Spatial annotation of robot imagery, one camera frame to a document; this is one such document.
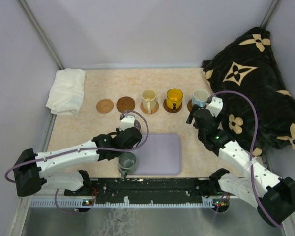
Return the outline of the black floral blanket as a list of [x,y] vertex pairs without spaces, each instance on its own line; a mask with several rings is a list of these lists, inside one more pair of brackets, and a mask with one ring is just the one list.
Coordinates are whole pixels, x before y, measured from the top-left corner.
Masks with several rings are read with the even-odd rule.
[[209,87],[223,100],[221,124],[247,151],[295,150],[295,99],[271,49],[270,33],[254,27],[202,63]]

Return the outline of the white mug blue handle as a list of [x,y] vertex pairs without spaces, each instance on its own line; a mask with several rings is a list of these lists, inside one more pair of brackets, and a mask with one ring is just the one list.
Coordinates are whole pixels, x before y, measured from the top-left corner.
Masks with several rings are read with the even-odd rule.
[[209,93],[202,88],[196,89],[193,92],[192,96],[192,105],[197,105],[201,108],[204,108],[207,103],[207,99],[209,98]]

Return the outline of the cream yellow mug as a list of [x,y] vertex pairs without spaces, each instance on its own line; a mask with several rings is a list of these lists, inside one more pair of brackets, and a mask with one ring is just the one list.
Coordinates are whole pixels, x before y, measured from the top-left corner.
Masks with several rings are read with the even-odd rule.
[[156,108],[157,99],[156,92],[152,89],[146,89],[142,93],[142,105],[143,109],[147,111],[148,114],[151,114],[152,111]]

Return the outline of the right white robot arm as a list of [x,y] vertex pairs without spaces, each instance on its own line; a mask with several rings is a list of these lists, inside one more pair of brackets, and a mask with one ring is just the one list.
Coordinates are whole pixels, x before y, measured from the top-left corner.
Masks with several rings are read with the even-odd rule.
[[226,169],[219,169],[210,178],[214,194],[230,193],[253,206],[261,218],[273,227],[280,227],[295,212],[295,181],[271,172],[250,158],[239,143],[219,128],[210,110],[193,106],[187,124],[198,130],[198,139],[205,148],[241,172],[238,178]]

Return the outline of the smoky purple glass mug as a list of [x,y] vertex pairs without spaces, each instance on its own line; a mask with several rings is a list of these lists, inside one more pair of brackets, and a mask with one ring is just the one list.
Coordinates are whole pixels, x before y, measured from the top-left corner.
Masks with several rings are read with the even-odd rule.
[[139,131],[141,130],[141,125],[137,120],[134,121],[134,127],[137,128]]

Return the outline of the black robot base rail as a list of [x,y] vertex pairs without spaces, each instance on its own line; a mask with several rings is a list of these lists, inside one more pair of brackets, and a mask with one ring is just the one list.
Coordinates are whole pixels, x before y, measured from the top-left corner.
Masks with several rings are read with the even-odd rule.
[[230,206],[230,195],[214,188],[206,178],[93,178],[65,196],[87,197],[84,205],[208,207],[218,213]]

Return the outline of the lavender plastic tray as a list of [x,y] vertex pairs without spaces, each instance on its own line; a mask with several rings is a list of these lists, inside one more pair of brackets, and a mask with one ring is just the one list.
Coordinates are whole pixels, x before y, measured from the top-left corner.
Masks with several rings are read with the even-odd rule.
[[177,134],[149,134],[145,144],[132,153],[138,161],[135,175],[176,176],[181,172],[181,140]]

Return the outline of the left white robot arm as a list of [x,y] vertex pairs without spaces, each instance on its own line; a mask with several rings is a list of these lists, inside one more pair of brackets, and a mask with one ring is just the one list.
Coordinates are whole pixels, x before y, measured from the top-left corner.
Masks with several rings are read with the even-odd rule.
[[83,144],[58,151],[34,153],[33,149],[26,149],[13,167],[17,195],[27,197],[42,189],[64,189],[77,195],[87,195],[92,191],[87,171],[69,173],[64,169],[121,157],[141,139],[141,132],[131,127],[100,134]]

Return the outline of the white folded cloth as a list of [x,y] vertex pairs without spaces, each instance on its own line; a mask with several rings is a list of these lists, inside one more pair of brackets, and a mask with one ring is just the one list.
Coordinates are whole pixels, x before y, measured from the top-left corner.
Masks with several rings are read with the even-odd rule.
[[56,72],[46,107],[52,114],[78,116],[84,101],[86,71],[64,69]]

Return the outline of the grey green mug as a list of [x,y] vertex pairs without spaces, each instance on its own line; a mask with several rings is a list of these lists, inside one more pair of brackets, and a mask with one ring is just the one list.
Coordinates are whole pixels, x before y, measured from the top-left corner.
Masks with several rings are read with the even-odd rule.
[[127,175],[133,174],[136,169],[136,156],[131,152],[125,152],[118,160],[118,170],[121,173],[121,179],[125,180]]

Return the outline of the dark wooden coaster back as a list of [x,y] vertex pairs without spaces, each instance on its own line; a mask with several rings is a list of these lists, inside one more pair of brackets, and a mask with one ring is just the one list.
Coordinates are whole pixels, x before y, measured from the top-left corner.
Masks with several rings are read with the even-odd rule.
[[195,100],[189,100],[188,104],[187,104],[187,109],[188,111],[192,111],[192,109],[194,108],[194,106],[198,109],[204,109],[207,105],[206,101],[195,101]]

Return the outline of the amber yellow glass mug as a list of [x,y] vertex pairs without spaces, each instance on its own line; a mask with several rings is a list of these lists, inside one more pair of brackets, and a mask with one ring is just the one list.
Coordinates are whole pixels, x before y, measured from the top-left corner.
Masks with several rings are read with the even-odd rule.
[[183,92],[177,88],[171,88],[167,91],[166,105],[171,110],[177,110],[183,99]]

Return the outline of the woven rattan coaster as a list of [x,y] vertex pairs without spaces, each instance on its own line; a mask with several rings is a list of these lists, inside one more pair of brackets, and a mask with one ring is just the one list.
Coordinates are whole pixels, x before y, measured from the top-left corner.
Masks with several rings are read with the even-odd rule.
[[101,114],[110,112],[114,107],[114,103],[110,99],[102,99],[96,104],[96,109]]
[[158,111],[159,109],[159,103],[156,102],[156,106],[153,110],[151,110],[151,112],[149,113],[148,110],[146,110],[144,107],[143,107],[143,102],[140,104],[140,109],[142,112],[144,112],[145,114],[154,114]]

